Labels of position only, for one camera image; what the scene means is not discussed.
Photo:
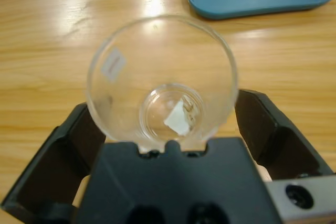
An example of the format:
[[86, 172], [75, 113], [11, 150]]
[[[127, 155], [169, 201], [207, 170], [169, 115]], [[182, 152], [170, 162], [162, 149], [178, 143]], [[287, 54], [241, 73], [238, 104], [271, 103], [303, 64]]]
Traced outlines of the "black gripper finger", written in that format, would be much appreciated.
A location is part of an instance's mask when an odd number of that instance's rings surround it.
[[261, 92], [240, 90], [236, 119], [253, 159], [273, 180], [332, 175], [307, 138]]
[[1, 208], [17, 219], [73, 218], [77, 190], [90, 174], [105, 139], [87, 105], [77, 105], [45, 140]]

